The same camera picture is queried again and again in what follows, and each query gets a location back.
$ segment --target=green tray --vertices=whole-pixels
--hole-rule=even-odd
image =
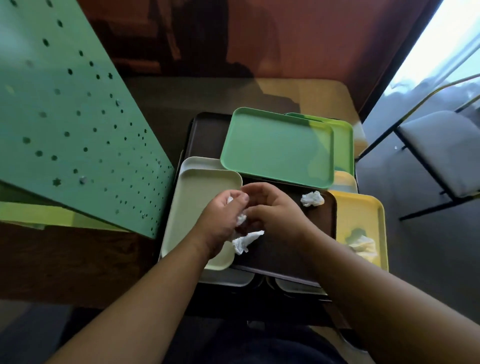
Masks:
[[[333,130],[326,123],[239,108],[220,161],[239,173],[328,188],[334,178],[333,146]]]
[[[334,134],[334,168],[350,173],[355,177],[355,159],[353,156],[353,128],[346,121],[320,118],[317,116],[289,112],[287,115],[307,120],[326,122],[333,129]]]

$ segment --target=brown tray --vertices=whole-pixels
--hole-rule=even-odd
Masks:
[[[230,119],[231,115],[225,114],[210,112],[198,114],[192,122],[185,158],[196,156],[220,159]],[[243,176],[243,184],[258,181],[258,179]],[[300,199],[303,194],[312,191],[311,187],[267,182],[288,194],[320,230],[335,238],[336,200],[328,191],[321,191],[325,204],[305,208],[301,206]],[[298,283],[312,284],[316,282],[297,250],[272,239],[267,231],[265,235],[249,246],[248,253],[235,256],[231,267]]]

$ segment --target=green pegboard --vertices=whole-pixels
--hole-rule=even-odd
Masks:
[[[77,2],[0,26],[0,181],[155,237],[174,169]]]

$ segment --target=chair leg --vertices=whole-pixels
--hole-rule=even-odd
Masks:
[[[464,204],[465,202],[471,201],[472,199],[473,198],[470,197],[470,198],[462,198],[462,199],[457,199],[455,201],[450,201],[450,202],[447,202],[446,204],[441,204],[441,205],[438,205],[438,206],[426,208],[425,210],[421,210],[421,211],[418,211],[418,212],[414,212],[413,214],[402,216],[399,220],[400,221],[408,220],[410,218],[417,218],[419,216],[427,215],[427,214],[430,214],[432,212],[442,211],[442,210],[445,210],[446,208],[450,208],[450,207],[454,207],[454,206]]]

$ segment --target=chair seat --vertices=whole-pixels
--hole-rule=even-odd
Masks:
[[[470,119],[438,111],[398,131],[457,197],[480,190],[480,129]]]

